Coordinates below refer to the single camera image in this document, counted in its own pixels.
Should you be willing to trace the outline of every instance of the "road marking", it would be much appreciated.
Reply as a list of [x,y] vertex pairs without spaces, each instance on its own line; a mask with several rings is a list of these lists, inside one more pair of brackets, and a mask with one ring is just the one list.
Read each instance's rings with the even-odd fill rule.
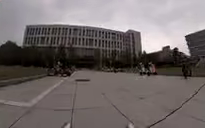
[[63,128],[71,128],[71,124],[67,123],[67,124],[65,124],[65,126]]
[[36,98],[32,99],[30,102],[16,102],[16,101],[8,101],[8,100],[2,100],[0,99],[1,104],[11,105],[11,106],[18,106],[18,107],[32,107],[33,105],[37,104],[40,100],[42,100],[47,94],[49,94],[52,90],[57,88],[59,85],[64,82],[67,78],[64,78],[60,80],[57,84],[53,85],[46,91],[42,92],[40,95],[38,95]]
[[35,105],[36,103],[38,103],[40,100],[42,100],[47,94],[49,94],[52,90],[54,90],[55,88],[57,88],[59,85],[61,85],[62,82],[64,82],[65,79],[61,80],[60,82],[58,82],[57,84],[55,84],[54,86],[50,87],[49,89],[47,89],[46,91],[44,91],[43,93],[41,93],[40,95],[38,95],[36,98],[34,98],[33,100],[31,100],[29,103],[31,104],[31,106]]
[[135,126],[132,123],[129,123],[127,128],[135,128]]
[[8,100],[1,100],[1,104],[12,105],[12,106],[19,106],[19,107],[30,107],[30,104],[27,102],[16,102],[16,101],[8,101]]

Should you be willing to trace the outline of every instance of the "pavement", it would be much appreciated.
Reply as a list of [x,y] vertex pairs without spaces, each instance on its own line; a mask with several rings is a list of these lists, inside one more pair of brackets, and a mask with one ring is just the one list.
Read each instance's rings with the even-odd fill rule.
[[78,71],[0,88],[0,128],[205,128],[205,77]]

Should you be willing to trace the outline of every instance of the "pedestrian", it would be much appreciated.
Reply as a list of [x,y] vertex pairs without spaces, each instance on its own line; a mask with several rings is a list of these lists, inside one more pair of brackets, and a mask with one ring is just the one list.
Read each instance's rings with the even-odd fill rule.
[[183,64],[182,65],[182,73],[183,73],[183,76],[185,79],[187,79],[187,76],[188,76],[188,67],[186,64]]

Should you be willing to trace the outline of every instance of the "lawn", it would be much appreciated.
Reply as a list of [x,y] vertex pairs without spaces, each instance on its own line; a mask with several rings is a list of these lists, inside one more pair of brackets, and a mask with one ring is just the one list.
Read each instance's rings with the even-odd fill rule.
[[0,66],[0,80],[28,77],[46,73],[43,68],[21,67],[21,66]]

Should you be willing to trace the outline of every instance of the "overcast sky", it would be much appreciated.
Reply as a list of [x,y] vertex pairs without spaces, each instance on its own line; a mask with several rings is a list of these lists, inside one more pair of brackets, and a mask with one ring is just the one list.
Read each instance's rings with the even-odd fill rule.
[[146,52],[188,53],[184,36],[205,29],[205,0],[0,0],[0,45],[22,45],[26,25],[54,23],[133,29]]

